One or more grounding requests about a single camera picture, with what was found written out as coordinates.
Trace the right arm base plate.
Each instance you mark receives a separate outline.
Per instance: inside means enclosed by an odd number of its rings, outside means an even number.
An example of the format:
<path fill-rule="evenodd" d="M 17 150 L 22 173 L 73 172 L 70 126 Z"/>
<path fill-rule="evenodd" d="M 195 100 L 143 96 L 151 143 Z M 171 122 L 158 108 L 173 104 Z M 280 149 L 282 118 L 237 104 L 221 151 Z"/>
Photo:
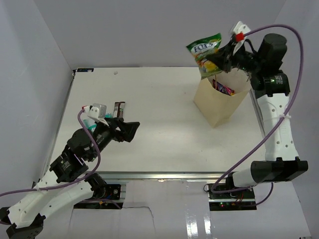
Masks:
<path fill-rule="evenodd" d="M 253 189 L 233 193 L 213 194 L 210 191 L 212 185 L 205 184 L 203 187 L 204 192 L 208 193 L 209 209 L 211 212 L 257 210 Z"/>

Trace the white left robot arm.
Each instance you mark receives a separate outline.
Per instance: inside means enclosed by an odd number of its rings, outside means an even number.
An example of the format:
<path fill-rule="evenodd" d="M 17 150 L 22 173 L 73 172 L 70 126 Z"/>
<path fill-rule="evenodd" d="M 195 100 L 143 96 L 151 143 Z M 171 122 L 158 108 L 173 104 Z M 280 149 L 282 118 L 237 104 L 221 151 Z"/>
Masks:
<path fill-rule="evenodd" d="M 76 130 L 32 190 L 15 205 L 1 208 L 0 221 L 9 225 L 8 237 L 34 239 L 43 230 L 44 220 L 60 209 L 110 195 L 112 190 L 102 177 L 87 172 L 86 162 L 100 159 L 112 140 L 131 142 L 139 126 L 139 122 L 110 118 L 98 122 L 94 131 Z"/>

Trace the green yellow Fox's candy bag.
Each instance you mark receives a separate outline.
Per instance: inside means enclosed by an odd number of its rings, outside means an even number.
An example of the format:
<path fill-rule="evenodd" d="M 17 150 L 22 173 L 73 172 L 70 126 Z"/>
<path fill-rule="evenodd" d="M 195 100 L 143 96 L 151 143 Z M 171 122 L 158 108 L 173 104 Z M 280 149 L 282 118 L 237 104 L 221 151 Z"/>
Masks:
<path fill-rule="evenodd" d="M 202 79 L 221 73 L 221 70 L 213 62 L 206 59 L 207 55 L 218 51 L 221 41 L 221 34 L 218 33 L 196 40 L 186 46 L 198 65 Z"/>

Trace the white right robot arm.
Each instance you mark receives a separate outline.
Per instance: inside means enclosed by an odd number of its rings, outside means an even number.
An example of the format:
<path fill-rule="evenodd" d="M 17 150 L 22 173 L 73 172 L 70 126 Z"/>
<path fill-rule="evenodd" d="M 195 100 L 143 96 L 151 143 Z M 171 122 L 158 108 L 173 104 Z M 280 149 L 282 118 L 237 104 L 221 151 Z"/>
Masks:
<path fill-rule="evenodd" d="M 292 181 L 309 168 L 294 145 L 289 116 L 294 97 L 290 96 L 289 79 L 280 69 L 287 40 L 279 34 L 269 33 L 264 36 L 258 51 L 248 52 L 239 43 L 241 39 L 241 35 L 233 36 L 209 58 L 224 72 L 237 68 L 248 73 L 265 134 L 257 146 L 264 145 L 266 153 L 265 160 L 253 161 L 248 169 L 227 175 L 225 192 L 232 199 L 261 183 Z"/>

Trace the purple Fox's cherry candy bag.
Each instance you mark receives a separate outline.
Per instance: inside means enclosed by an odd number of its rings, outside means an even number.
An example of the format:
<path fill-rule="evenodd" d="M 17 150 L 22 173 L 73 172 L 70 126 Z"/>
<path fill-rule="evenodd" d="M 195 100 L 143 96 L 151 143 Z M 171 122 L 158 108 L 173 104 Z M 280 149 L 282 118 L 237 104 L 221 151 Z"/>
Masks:
<path fill-rule="evenodd" d="M 214 89 L 216 89 L 217 91 L 223 93 L 223 94 L 226 94 L 226 95 L 229 95 L 229 96 L 232 96 L 235 94 L 235 91 L 232 90 L 231 88 L 219 83 L 218 81 L 216 80 L 212 80 L 212 86 Z"/>

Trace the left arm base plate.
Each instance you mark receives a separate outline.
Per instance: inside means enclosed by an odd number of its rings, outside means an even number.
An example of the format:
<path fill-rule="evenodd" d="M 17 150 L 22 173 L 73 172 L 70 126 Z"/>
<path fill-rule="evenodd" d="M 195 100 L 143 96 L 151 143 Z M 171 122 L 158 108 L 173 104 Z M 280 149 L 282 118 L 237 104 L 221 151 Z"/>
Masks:
<path fill-rule="evenodd" d="M 98 189 L 89 199 L 85 199 L 73 206 L 74 209 L 121 209 L 123 203 L 120 203 L 121 185 L 107 184 L 104 189 Z"/>

